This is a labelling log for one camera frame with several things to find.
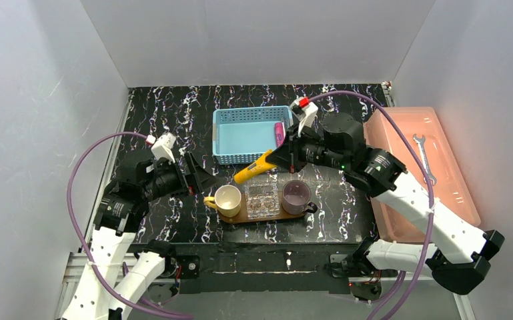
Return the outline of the yellow toothpaste tube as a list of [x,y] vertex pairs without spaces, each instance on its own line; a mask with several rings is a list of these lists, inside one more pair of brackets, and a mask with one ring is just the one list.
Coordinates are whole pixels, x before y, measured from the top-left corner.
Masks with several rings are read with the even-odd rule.
[[276,168],[276,165],[268,163],[266,161],[266,157],[268,155],[270,155],[272,152],[273,152],[272,149],[266,151],[257,160],[255,160],[253,163],[248,165],[245,169],[242,169],[239,173],[236,173],[233,176],[233,180],[237,184],[242,184],[242,183],[245,183],[246,181],[252,179],[256,175],[265,173],[266,171]]

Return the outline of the pink toothpaste tube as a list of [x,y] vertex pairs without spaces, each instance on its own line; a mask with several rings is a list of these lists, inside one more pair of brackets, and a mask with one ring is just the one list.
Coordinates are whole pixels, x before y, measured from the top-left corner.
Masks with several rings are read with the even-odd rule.
[[274,125],[274,136],[276,141],[276,147],[281,146],[285,139],[285,127],[283,122],[277,122]]

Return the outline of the yellow mug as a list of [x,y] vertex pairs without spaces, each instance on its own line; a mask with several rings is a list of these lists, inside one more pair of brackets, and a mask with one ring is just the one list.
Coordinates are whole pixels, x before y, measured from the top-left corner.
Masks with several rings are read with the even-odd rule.
[[219,187],[213,196],[205,197],[203,204],[217,210],[225,217],[234,217],[241,210],[242,194],[233,185]]

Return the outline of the purple mug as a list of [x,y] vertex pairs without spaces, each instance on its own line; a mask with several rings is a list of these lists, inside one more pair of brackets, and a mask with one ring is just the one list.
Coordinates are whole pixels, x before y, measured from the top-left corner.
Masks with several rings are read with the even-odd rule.
[[311,190],[303,181],[288,181],[282,189],[282,209],[290,215],[316,213],[318,206],[311,202]]

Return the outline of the light blue plastic basket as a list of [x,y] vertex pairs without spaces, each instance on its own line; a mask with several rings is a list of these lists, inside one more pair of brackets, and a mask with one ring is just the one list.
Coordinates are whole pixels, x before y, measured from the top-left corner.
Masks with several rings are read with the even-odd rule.
[[277,148],[276,126],[293,124],[287,106],[217,109],[213,112],[212,153],[220,165],[252,163]]

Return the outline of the clear textured acrylic holder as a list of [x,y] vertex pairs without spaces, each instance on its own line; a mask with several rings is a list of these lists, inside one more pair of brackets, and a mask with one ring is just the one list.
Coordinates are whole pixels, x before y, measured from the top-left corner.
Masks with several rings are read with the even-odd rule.
[[275,183],[254,183],[245,186],[246,211],[249,220],[275,217],[280,214],[280,198]]

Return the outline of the oval wooden tray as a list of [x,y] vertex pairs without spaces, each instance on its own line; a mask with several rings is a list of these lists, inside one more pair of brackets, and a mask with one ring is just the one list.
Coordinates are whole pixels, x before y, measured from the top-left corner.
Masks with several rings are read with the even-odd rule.
[[229,217],[220,210],[217,210],[217,214],[223,222],[231,225],[239,225],[246,223],[298,219],[317,211],[317,206],[314,203],[310,203],[310,206],[308,205],[305,207],[304,211],[298,214],[291,214],[285,211],[279,204],[278,200],[271,207],[264,206],[264,210],[260,210],[260,207],[249,206],[249,204],[251,204],[251,201],[247,201],[247,199],[243,197],[239,211],[236,215]]

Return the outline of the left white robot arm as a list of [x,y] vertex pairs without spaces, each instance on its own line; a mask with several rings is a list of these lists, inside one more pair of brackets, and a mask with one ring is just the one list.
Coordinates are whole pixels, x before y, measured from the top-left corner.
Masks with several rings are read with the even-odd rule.
[[103,192],[78,286],[62,319],[126,319],[152,282],[167,268],[177,268],[175,247],[150,241],[137,262],[118,281],[127,250],[139,231],[149,204],[171,195],[201,194],[217,183],[191,155],[185,167],[156,158],[147,149],[127,154]]

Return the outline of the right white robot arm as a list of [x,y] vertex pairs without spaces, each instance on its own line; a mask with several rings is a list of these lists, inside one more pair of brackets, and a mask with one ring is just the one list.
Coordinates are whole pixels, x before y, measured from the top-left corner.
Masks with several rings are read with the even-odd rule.
[[420,269],[459,295],[483,282],[491,258],[504,242],[501,233],[472,226],[431,197],[400,160],[366,143],[363,125],[351,115],[329,115],[322,128],[316,133],[310,127],[291,126],[284,142],[266,155],[266,162],[292,173],[309,163],[339,169],[346,182],[397,211],[430,238],[428,246],[366,239],[340,263],[344,271]]

